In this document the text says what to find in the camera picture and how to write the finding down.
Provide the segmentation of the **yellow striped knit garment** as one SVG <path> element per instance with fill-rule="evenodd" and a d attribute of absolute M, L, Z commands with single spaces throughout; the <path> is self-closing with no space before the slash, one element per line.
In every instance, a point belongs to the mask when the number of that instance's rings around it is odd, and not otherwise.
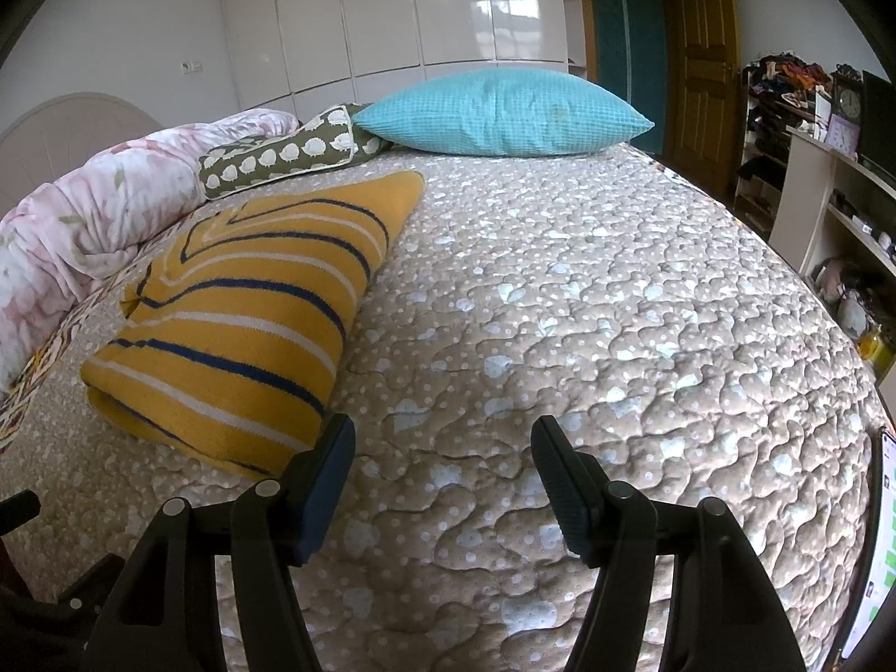
<path fill-rule="evenodd" d="M 120 430 L 251 477 L 316 445 L 358 307 L 424 193 L 416 171 L 254 197 L 179 234 L 85 361 Z"/>

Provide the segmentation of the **smartphone with lit screen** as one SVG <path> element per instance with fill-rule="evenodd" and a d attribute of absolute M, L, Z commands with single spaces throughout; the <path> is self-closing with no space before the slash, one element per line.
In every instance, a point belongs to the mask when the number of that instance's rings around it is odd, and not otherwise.
<path fill-rule="evenodd" d="M 857 584 L 837 643 L 837 669 L 860 670 L 888 636 L 884 607 L 894 599 L 894 438 L 873 440 L 870 510 Z"/>

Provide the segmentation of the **beige dotted quilted bedspread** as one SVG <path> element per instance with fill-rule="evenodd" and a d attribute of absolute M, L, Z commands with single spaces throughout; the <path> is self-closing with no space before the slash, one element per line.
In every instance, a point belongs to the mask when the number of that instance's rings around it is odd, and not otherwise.
<path fill-rule="evenodd" d="M 556 417 L 650 498 L 717 496 L 820 669 L 869 505 L 875 381 L 755 232 L 631 147 L 477 160 L 390 150 L 284 180 L 414 170 L 425 191 L 357 314 L 331 405 L 357 460 L 295 573 L 328 670 L 559 670 L 594 575 L 530 430 Z"/>

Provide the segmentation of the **pink floral comforter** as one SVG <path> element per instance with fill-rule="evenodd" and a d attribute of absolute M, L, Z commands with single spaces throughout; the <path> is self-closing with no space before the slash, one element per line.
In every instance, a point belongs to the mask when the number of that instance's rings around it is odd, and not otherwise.
<path fill-rule="evenodd" d="M 2 392 L 73 306 L 130 263 L 140 244 L 202 205 L 202 156 L 298 126 L 292 114 L 256 108 L 157 130 L 24 197 L 2 218 Z"/>

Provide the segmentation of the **white cluttered shelf unit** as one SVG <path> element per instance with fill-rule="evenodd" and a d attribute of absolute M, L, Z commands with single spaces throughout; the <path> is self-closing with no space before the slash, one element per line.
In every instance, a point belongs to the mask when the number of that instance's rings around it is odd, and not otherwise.
<path fill-rule="evenodd" d="M 861 123 L 832 111 L 837 70 L 861 77 Z M 734 207 L 793 267 L 894 402 L 894 87 L 793 53 L 744 68 Z"/>

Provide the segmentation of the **pink rounded headboard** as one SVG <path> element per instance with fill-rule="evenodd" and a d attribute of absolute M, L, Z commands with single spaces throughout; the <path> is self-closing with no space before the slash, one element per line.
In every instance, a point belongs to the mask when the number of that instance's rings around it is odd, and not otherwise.
<path fill-rule="evenodd" d="M 75 92 L 35 106 L 2 134 L 2 214 L 103 149 L 160 129 L 143 109 L 100 92 Z"/>

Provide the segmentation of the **olive sheep print pillow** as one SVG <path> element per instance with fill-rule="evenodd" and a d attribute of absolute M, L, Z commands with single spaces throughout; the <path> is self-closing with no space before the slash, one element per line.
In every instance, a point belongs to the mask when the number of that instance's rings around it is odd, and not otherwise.
<path fill-rule="evenodd" d="M 284 137 L 249 137 L 209 150 L 199 161 L 199 185 L 207 200 L 277 180 L 365 164 L 392 147 L 354 120 L 361 106 L 340 103 Z"/>

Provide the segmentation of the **brown wooden door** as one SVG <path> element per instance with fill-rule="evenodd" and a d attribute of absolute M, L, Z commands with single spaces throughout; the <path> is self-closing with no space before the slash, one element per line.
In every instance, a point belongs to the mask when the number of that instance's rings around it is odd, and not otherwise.
<path fill-rule="evenodd" d="M 638 147 L 723 203 L 743 151 L 735 0 L 582 0 L 585 77 L 655 127 Z"/>

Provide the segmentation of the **small desk clock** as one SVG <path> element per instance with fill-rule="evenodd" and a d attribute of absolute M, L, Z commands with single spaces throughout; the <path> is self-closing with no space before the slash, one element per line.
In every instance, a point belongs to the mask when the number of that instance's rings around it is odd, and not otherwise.
<path fill-rule="evenodd" d="M 853 124 L 861 123 L 862 82 L 860 76 L 837 70 L 832 76 L 832 111 Z"/>

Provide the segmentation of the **turquoise pillow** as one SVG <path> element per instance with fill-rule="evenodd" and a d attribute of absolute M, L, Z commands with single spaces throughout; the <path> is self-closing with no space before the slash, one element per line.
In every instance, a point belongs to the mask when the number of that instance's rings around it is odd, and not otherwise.
<path fill-rule="evenodd" d="M 650 118 L 582 77 L 518 67 L 416 83 L 361 108 L 356 123 L 422 152 L 512 158 L 589 155 L 653 129 Z"/>

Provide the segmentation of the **white glossy wardrobe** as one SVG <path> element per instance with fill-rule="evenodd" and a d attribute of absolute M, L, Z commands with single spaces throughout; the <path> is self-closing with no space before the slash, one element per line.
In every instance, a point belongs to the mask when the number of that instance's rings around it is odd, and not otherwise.
<path fill-rule="evenodd" d="M 582 73 L 578 0 L 223 0 L 241 106 L 307 120 L 486 68 Z"/>

